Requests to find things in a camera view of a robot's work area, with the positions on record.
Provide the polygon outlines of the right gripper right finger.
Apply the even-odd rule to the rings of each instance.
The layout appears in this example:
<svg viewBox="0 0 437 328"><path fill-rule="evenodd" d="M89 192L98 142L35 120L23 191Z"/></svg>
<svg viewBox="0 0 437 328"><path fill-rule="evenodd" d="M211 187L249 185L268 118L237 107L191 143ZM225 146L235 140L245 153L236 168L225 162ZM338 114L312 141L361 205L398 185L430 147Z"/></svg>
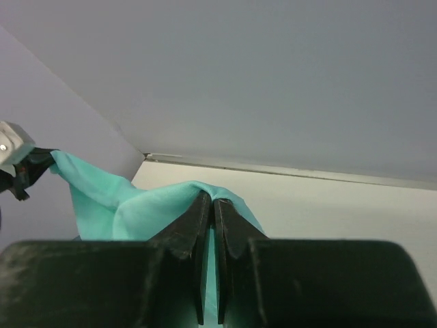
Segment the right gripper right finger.
<svg viewBox="0 0 437 328"><path fill-rule="evenodd" d="M218 322L259 325L259 284L251 241L268 237L249 223L230 200L213 201Z"/></svg>

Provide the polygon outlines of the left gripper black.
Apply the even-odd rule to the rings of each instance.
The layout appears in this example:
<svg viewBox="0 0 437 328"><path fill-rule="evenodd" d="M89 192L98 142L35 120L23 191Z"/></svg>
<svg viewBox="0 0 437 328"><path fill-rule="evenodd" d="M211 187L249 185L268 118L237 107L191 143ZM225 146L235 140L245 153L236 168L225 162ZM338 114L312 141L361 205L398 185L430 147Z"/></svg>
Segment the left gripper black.
<svg viewBox="0 0 437 328"><path fill-rule="evenodd" d="M29 198L26 190L33 186L55 160L53 149L34 148L19 164L13 165L15 175L1 170L1 192L10 191L18 201Z"/></svg>

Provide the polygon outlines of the teal t shirt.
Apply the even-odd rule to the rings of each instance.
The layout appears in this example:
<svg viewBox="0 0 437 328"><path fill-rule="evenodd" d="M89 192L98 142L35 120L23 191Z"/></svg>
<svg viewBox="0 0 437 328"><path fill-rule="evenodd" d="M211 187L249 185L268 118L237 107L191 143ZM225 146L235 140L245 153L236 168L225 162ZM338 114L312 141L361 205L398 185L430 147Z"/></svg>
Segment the teal t shirt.
<svg viewBox="0 0 437 328"><path fill-rule="evenodd" d="M260 232L259 222L244 200L231 191L210 184L188 181L152 190L138 189L129 180L110 174L66 152L51 152L55 164L52 171L70 186L76 224L84 241L145 242L152 259L145 263L144 287L137 299L138 309L128 321L129 327L196 327L198 325L150 325L148 305L153 297L152 287L159 276L163 248L151 239L174 222L192 204L197 194L206 192L211 198L208 263L206 276L206 303L204 325L215 320L224 327L266 327L265 303L262 298L260 256L268 248L269 240L251 241L253 261L259 284L259 325L223 325L218 322L216 291L216 262L214 250L213 201L230 200L236 210Z"/></svg>

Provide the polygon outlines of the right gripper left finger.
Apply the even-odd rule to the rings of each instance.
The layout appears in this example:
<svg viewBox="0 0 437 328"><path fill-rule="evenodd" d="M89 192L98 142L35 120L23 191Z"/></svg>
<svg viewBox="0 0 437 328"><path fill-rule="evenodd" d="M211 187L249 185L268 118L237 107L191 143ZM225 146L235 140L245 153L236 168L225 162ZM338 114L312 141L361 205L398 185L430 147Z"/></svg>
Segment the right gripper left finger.
<svg viewBox="0 0 437 328"><path fill-rule="evenodd" d="M150 325L202 325L205 316L210 196L201 191L188 209L151 241L163 248L148 305Z"/></svg>

